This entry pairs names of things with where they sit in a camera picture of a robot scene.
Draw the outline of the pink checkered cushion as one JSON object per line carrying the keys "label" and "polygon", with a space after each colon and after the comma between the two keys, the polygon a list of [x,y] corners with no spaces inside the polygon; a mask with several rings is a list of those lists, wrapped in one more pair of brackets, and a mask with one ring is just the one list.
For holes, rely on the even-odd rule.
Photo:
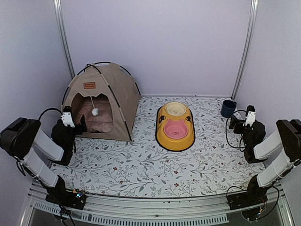
{"label": "pink checkered cushion", "polygon": [[85,97],[80,108],[76,123],[84,115],[87,132],[110,133],[113,129],[113,116],[110,102],[106,95],[97,97]]}

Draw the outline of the pink pet bowl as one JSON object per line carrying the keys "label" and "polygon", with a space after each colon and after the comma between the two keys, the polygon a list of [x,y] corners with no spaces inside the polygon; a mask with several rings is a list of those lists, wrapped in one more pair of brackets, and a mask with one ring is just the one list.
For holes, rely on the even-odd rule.
{"label": "pink pet bowl", "polygon": [[188,127],[184,122],[184,119],[177,121],[168,119],[164,126],[164,133],[171,139],[183,139],[188,134]]}

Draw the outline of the beige fabric pet tent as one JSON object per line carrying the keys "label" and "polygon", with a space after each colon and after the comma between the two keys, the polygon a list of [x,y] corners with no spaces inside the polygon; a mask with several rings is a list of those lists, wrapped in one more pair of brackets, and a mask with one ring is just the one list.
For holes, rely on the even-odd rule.
{"label": "beige fabric pet tent", "polygon": [[132,142],[141,93],[128,70],[112,62],[87,64],[70,82],[62,111],[85,124],[81,137]]}

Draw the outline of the black tent pole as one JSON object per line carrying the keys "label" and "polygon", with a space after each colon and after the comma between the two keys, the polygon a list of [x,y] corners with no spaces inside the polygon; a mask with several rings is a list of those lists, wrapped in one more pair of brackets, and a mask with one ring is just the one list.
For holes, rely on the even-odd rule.
{"label": "black tent pole", "polygon": [[117,107],[137,105],[141,93],[129,71],[113,62],[87,64],[70,82],[62,100],[62,107],[71,106],[76,95],[97,97],[104,94]]}
{"label": "black tent pole", "polygon": [[113,116],[113,129],[109,133],[95,135],[94,138],[128,141],[132,143],[132,127],[140,99],[139,91],[133,77],[124,74],[121,66],[114,63],[96,66],[88,64],[84,69],[84,75],[91,75],[88,82],[95,82],[95,96],[103,93],[107,96]]}

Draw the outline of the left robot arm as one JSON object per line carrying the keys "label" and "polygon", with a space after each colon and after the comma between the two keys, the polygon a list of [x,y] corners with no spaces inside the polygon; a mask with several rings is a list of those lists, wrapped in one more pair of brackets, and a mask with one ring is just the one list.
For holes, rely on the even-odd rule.
{"label": "left robot arm", "polygon": [[83,210],[86,203],[84,191],[66,188],[64,179],[55,174],[39,157],[37,151],[49,160],[68,166],[74,149],[78,129],[58,120],[49,137],[39,120],[18,118],[0,133],[0,146],[20,164],[19,170],[28,173],[46,189],[46,201],[60,207]]}

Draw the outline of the yellow pet bowl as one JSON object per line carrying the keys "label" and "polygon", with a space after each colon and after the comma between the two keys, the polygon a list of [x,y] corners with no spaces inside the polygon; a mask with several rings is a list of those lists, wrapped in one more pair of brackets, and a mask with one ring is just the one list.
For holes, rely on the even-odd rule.
{"label": "yellow pet bowl", "polygon": [[181,102],[169,102],[157,111],[157,143],[172,152],[182,152],[195,142],[195,128],[192,111]]}

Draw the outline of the cream pet bowl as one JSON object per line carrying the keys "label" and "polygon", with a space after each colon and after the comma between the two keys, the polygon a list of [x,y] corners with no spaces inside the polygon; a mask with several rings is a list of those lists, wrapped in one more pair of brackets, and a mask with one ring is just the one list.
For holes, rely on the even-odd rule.
{"label": "cream pet bowl", "polygon": [[169,102],[165,105],[165,111],[172,116],[182,116],[186,113],[186,106],[180,102]]}

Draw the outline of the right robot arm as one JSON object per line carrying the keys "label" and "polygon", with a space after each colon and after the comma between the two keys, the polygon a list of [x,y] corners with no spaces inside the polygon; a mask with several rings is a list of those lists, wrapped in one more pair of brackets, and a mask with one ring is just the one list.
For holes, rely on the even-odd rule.
{"label": "right robot arm", "polygon": [[249,112],[245,120],[230,117],[229,129],[241,135],[248,163],[264,162],[275,151],[279,152],[266,169],[250,179],[244,192],[226,195],[231,210],[266,203],[267,191],[301,163],[301,121],[278,120],[276,126],[276,130],[266,136],[265,126],[255,119],[254,112]]}

